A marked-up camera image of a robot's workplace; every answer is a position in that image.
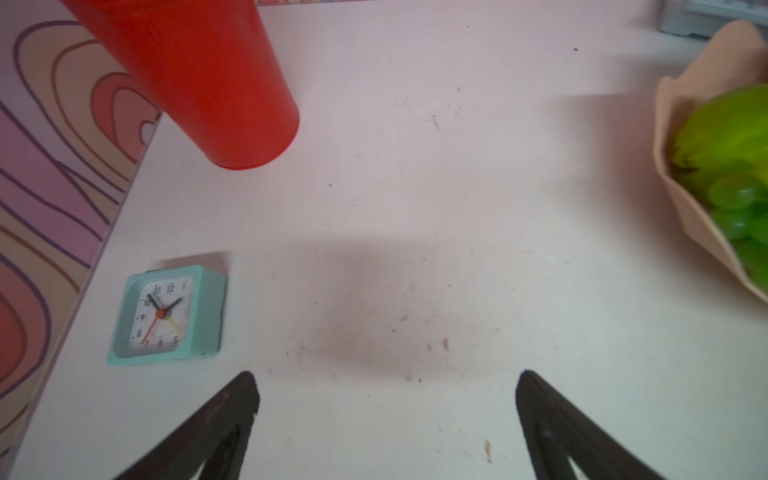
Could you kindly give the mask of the pink scalloped fruit bowl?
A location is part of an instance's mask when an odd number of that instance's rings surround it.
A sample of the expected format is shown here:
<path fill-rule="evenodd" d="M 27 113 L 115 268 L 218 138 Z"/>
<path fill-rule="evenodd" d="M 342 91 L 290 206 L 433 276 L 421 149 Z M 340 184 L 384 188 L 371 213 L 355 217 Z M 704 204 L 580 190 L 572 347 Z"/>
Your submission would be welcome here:
<path fill-rule="evenodd" d="M 706 197 L 717 175 L 740 167 L 767 178 L 767 43 L 755 25 L 726 24 L 679 76 L 659 81 L 652 153 L 684 232 L 766 300 Z"/>

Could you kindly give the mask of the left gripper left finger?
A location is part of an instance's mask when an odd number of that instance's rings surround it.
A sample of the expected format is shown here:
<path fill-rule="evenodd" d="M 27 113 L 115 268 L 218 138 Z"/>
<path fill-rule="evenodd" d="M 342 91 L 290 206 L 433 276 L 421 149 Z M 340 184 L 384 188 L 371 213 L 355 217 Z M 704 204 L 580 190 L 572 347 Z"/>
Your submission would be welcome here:
<path fill-rule="evenodd" d="M 260 406 L 249 371 L 235 376 L 120 479 L 237 479 Z"/>

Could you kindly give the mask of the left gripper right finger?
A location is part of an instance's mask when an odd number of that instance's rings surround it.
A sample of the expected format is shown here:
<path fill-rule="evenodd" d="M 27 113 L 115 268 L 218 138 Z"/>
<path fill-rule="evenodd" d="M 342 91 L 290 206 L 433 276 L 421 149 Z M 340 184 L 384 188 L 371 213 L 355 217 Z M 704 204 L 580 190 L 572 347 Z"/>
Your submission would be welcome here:
<path fill-rule="evenodd" d="M 536 372 L 522 372 L 515 399 L 538 480 L 574 479 L 574 466 L 589 479 L 662 479 Z"/>

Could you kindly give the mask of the green grape bunch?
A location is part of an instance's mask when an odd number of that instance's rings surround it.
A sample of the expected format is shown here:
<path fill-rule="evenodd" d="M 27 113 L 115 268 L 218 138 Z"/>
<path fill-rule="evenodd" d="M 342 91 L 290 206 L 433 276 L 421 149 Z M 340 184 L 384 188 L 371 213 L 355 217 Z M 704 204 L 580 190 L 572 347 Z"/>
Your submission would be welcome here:
<path fill-rule="evenodd" d="M 688 186 L 752 283 L 767 292 L 767 185 L 749 171 L 699 170 Z"/>

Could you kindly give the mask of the green bumpy round fruit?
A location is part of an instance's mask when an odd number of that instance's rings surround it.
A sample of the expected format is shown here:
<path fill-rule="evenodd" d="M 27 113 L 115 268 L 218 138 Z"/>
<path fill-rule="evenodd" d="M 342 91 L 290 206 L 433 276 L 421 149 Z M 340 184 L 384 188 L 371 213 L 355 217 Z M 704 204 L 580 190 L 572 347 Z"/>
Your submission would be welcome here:
<path fill-rule="evenodd" d="M 699 105 L 675 135 L 673 173 L 749 171 L 767 179 L 767 86 L 732 90 Z"/>

